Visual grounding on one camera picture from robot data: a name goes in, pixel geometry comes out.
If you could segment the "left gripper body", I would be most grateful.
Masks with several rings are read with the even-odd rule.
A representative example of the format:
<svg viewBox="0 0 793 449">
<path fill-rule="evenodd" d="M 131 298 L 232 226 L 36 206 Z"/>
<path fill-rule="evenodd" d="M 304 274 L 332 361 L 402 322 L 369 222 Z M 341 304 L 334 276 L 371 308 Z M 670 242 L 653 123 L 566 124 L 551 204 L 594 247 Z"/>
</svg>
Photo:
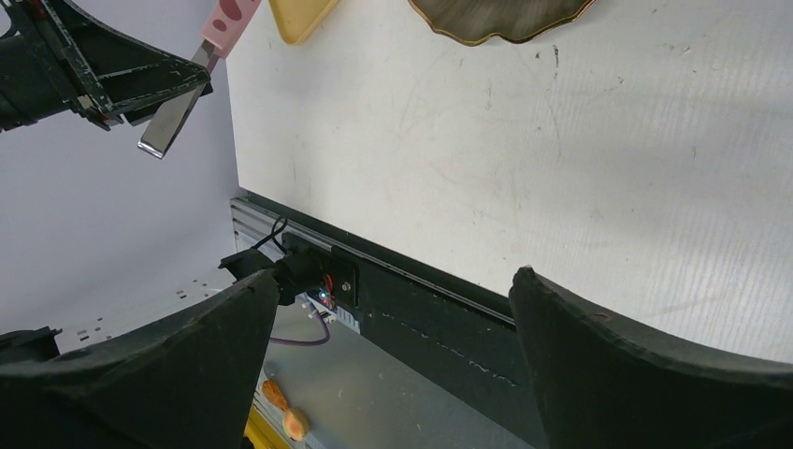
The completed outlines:
<svg viewBox="0 0 793 449">
<path fill-rule="evenodd" d="M 60 53 L 62 21 L 48 1 L 3 1 L 1 130 L 77 109 L 78 91 Z"/>
</svg>

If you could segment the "yellow serving tray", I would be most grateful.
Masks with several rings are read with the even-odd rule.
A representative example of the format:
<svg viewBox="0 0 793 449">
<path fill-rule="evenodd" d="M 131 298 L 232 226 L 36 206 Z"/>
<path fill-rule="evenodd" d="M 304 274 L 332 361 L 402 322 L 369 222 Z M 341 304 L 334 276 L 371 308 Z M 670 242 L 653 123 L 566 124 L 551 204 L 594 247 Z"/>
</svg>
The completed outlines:
<svg viewBox="0 0 793 449">
<path fill-rule="evenodd" d="M 269 0 L 274 22 L 284 43 L 303 43 L 330 13 L 338 0 Z"/>
</svg>

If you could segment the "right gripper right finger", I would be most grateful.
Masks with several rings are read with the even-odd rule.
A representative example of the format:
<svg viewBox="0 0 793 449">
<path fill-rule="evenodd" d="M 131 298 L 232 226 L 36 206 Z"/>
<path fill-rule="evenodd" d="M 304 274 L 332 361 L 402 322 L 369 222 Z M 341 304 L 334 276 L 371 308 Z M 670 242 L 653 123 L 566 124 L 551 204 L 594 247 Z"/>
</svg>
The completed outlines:
<svg viewBox="0 0 793 449">
<path fill-rule="evenodd" d="M 685 340 L 520 268 L 512 317 L 553 448 L 788 448 L 792 367 Z"/>
</svg>

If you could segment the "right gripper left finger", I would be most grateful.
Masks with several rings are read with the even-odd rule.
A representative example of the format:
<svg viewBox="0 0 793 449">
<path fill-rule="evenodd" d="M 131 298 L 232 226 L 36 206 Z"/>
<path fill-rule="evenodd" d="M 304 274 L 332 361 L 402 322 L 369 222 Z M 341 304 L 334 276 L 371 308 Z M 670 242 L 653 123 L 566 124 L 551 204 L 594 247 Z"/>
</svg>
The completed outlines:
<svg viewBox="0 0 793 449">
<path fill-rule="evenodd" d="M 279 304 L 267 271 L 119 337 L 1 368 L 5 448 L 239 448 Z"/>
</svg>

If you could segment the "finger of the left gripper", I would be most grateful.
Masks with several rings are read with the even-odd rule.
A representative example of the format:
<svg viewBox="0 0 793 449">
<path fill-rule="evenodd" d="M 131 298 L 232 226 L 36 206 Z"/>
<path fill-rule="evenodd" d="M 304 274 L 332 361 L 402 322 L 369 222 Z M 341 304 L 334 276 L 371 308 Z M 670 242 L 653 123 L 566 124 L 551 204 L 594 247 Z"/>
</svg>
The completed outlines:
<svg viewBox="0 0 793 449">
<path fill-rule="evenodd" d="M 202 65 L 128 36 L 72 1 L 48 2 L 63 23 L 60 53 L 78 91 L 76 112 L 103 129 L 141 123 L 209 81 Z"/>
</svg>

